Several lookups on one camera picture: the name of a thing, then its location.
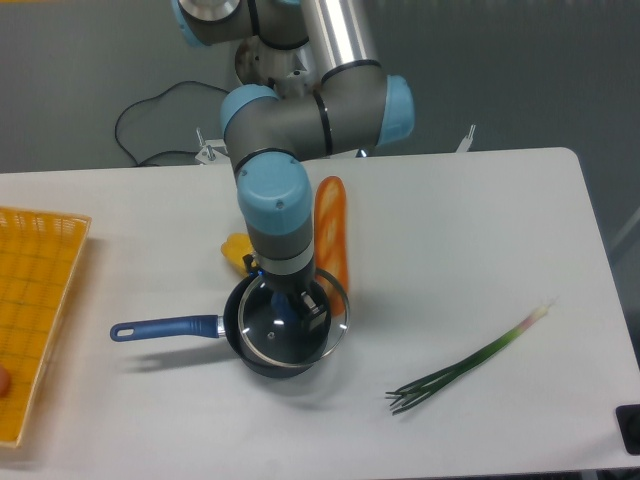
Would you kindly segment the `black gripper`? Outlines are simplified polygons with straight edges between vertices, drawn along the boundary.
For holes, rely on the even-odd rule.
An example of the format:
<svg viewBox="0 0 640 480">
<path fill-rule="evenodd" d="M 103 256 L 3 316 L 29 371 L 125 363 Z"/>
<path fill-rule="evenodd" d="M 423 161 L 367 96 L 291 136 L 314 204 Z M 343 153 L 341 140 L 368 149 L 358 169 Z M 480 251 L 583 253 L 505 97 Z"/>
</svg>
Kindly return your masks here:
<svg viewBox="0 0 640 480">
<path fill-rule="evenodd" d="M 315 274 L 312 253 L 301 253 L 289 259 L 271 259 L 254 253 L 244 255 L 242 260 L 251 278 L 242 300 L 262 286 L 278 294 L 300 296 L 302 331 L 311 333 L 324 327 L 328 300 L 322 290 L 310 288 Z"/>
</svg>

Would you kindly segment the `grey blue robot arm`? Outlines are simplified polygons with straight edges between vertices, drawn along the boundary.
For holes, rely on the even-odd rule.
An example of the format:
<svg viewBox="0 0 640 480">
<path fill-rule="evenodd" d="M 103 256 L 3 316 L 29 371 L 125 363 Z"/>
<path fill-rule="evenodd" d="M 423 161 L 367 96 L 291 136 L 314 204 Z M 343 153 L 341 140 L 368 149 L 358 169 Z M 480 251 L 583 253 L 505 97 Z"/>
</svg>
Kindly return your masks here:
<svg viewBox="0 0 640 480">
<path fill-rule="evenodd" d="M 383 70 L 361 1 L 176 1 L 172 8 L 196 44 L 255 37 L 278 51 L 311 50 L 319 82 L 308 93 L 286 98 L 270 80 L 244 84 L 220 112 L 263 279 L 301 305 L 315 276 L 304 162 L 408 137 L 415 125 L 411 89 Z"/>
</svg>

